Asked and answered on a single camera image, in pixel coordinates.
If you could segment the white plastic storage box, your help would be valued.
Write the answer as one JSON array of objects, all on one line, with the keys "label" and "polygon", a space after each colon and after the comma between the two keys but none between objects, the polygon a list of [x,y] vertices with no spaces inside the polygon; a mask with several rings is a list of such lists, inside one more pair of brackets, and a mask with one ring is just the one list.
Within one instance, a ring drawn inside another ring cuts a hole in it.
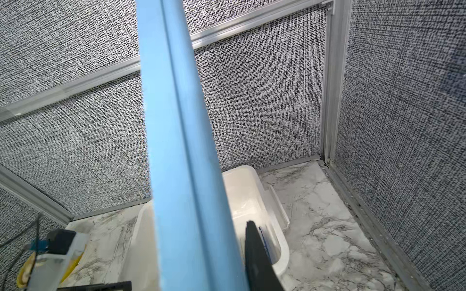
[{"label": "white plastic storage box", "polygon": [[[290,248],[284,230],[290,221],[272,186],[263,186],[256,170],[239,166],[222,173],[240,253],[245,253],[246,223],[255,222],[275,276],[288,268]],[[157,291],[158,267],[154,204],[140,210],[119,281],[129,281],[134,291]]]}]

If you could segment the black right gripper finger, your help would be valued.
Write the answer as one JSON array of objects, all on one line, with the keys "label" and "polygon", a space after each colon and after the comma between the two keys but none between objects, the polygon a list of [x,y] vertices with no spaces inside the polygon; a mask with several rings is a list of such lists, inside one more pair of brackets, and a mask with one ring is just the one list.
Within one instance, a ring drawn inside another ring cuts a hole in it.
[{"label": "black right gripper finger", "polygon": [[250,291],[284,291],[253,221],[246,223],[245,270]]}]

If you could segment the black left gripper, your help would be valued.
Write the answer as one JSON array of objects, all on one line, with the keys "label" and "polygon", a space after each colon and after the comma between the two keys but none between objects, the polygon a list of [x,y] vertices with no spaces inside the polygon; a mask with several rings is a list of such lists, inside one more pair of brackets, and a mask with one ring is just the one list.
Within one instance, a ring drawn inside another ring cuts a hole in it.
[{"label": "black left gripper", "polygon": [[57,291],[132,291],[132,283],[130,281],[124,281],[108,284],[60,287]]}]

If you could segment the blue plastic box lid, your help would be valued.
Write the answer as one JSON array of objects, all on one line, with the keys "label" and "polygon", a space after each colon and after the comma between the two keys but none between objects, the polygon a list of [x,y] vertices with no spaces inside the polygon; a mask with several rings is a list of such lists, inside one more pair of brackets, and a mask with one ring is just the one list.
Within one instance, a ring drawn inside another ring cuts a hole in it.
[{"label": "blue plastic box lid", "polygon": [[137,23],[160,287],[246,291],[183,4],[138,1]]}]

